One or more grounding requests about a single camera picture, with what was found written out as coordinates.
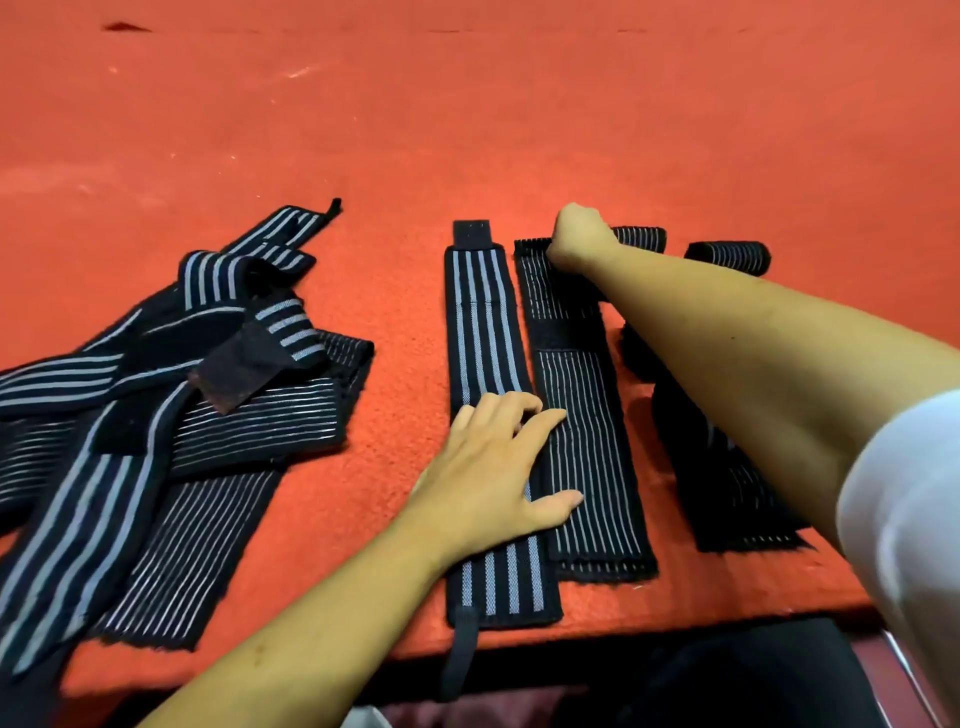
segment carpeted surface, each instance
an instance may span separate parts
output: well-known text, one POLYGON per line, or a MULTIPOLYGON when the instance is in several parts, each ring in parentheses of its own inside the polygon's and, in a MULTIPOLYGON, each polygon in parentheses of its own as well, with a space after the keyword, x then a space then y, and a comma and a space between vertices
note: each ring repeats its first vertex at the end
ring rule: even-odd
MULTIPOLYGON (((454 218, 491 218, 508 251, 569 200, 666 227, 674 255, 763 240, 770 279, 960 344, 958 31, 943 0, 5 3, 0 366, 77 345, 186 251, 334 195, 299 291, 378 351, 349 447, 284 480, 199 650, 86 643, 66 692, 182 683, 400 508, 447 425, 454 218), (102 30, 118 22, 150 32, 102 30)), ((482 646, 865 603, 814 535, 698 553, 649 389, 621 367, 620 390, 662 576, 564 584, 562 622, 482 646)), ((396 655, 450 639, 438 586, 396 655)))

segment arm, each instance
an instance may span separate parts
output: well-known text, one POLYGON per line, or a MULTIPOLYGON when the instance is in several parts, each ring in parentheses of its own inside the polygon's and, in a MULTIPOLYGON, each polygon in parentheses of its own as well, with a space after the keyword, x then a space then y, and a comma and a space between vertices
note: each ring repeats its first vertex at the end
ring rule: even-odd
POLYGON ((563 410, 533 395, 464 407, 406 507, 363 551, 141 724, 149 728, 339 726, 434 583, 457 561, 564 522, 582 500, 533 503, 523 485, 563 410))
POLYGON ((853 308, 717 266, 618 245, 561 210, 547 251, 597 285, 778 492, 839 546, 856 456, 896 414, 960 387, 960 352, 853 308))

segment left hand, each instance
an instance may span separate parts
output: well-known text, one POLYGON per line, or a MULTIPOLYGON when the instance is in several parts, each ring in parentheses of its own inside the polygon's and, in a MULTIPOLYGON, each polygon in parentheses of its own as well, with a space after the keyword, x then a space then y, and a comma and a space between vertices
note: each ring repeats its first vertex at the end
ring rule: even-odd
POLYGON ((525 392, 485 394, 453 420, 444 449, 414 486, 400 518, 435 537, 449 564, 471 554, 560 525, 584 497, 560 491, 533 502, 523 495, 547 436, 566 417, 543 410, 525 392), (520 425, 526 412, 534 416, 520 425))

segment finger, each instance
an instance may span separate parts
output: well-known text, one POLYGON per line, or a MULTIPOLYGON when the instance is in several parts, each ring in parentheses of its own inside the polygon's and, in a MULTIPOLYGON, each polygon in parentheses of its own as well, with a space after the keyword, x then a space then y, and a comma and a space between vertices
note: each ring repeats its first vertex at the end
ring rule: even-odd
POLYGON ((469 404, 462 406, 460 411, 457 412, 457 416, 453 418, 453 422, 450 423, 450 432, 457 432, 469 425, 470 418, 473 417, 473 411, 474 408, 469 404))
POLYGON ((565 409, 544 409, 527 421, 514 438, 514 442, 522 452, 526 453, 530 462, 533 462, 553 428, 564 419, 566 419, 565 409))
POLYGON ((552 496, 537 498, 529 503, 528 513, 532 529, 542 531, 554 528, 570 518, 573 509, 584 502, 580 491, 560 491, 552 496))
POLYGON ((484 394, 480 398, 480 401, 477 402, 477 407, 473 411, 473 417, 470 418, 470 426, 479 427, 488 423, 493 416, 494 410, 496 410, 498 402, 500 402, 500 397, 493 392, 484 394))
POLYGON ((516 426, 523 421, 524 412, 540 412, 543 402, 529 392, 508 392, 500 398, 490 420, 493 431, 504 437, 513 437, 516 426))

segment stain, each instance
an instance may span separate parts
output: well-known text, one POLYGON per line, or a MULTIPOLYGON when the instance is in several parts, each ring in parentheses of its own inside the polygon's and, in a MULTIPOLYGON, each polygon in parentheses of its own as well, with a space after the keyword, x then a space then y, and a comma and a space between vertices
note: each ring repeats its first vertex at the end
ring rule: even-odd
POLYGON ((132 23, 126 23, 123 20, 118 20, 115 23, 108 23, 100 27, 102 31, 110 31, 111 33, 152 33, 153 31, 150 28, 141 28, 139 25, 133 25, 132 23))

